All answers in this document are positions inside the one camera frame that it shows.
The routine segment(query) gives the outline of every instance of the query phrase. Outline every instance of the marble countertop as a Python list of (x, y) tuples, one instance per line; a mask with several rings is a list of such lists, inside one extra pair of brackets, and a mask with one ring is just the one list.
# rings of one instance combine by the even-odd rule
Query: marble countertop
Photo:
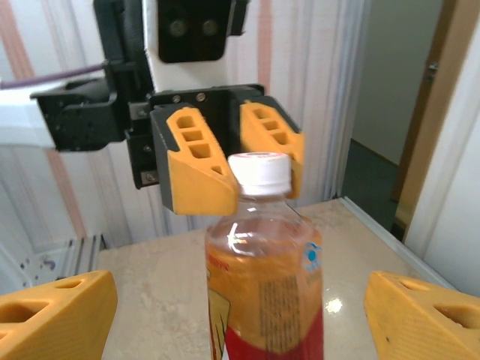
[[(363, 308), (376, 270), (421, 278), (339, 200), (301, 208), (323, 236), (325, 360), (372, 360)], [(104, 360), (209, 360), (203, 231), (160, 238), (99, 255), (118, 307)]]

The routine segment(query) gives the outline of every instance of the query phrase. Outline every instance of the purple cable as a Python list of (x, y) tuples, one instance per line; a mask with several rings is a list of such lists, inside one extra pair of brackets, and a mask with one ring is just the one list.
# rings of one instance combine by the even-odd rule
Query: purple cable
[(102, 64), (97, 64), (82, 67), (80, 69), (63, 71), (61, 73), (51, 73), (50, 75), (37, 76), (31, 79), (0, 82), (0, 90), (22, 88), (23, 86), (40, 85), (43, 83), (49, 83), (51, 81), (67, 79), (68, 77), (77, 77), (79, 75), (94, 73), (95, 71), (99, 71), (102, 69)]

